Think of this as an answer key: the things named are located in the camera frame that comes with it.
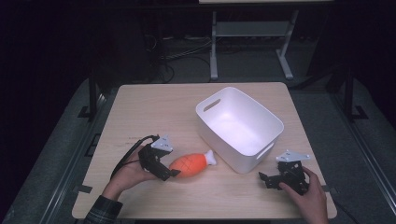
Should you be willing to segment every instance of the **hand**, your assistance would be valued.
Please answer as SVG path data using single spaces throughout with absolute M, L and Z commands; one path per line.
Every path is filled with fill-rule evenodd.
M 304 195 L 298 194 L 285 183 L 279 183 L 279 186 L 297 204 L 300 213 L 308 223 L 328 224 L 326 194 L 320 185 L 318 176 L 306 167 L 303 167 L 303 170 L 309 176 L 309 188 Z
M 138 151 L 142 148 L 137 148 L 128 158 L 127 162 L 131 161 L 131 163 L 122 166 L 114 174 L 103 190 L 102 196 L 117 201 L 126 189 L 130 189 L 143 181 L 157 178 L 152 173 L 145 171 L 140 165 Z

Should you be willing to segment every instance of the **plaid sleeve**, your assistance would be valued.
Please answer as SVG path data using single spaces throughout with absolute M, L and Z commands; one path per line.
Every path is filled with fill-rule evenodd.
M 122 203 L 109 200 L 100 195 L 85 217 L 84 224 L 113 224 L 121 208 Z

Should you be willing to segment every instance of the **orange plush fish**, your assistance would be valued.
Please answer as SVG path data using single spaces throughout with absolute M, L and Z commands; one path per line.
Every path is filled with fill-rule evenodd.
M 207 151 L 206 154 L 194 153 L 179 157 L 169 165 L 169 169 L 180 171 L 176 178 L 190 177 L 202 172 L 207 165 L 216 165 L 212 150 Z

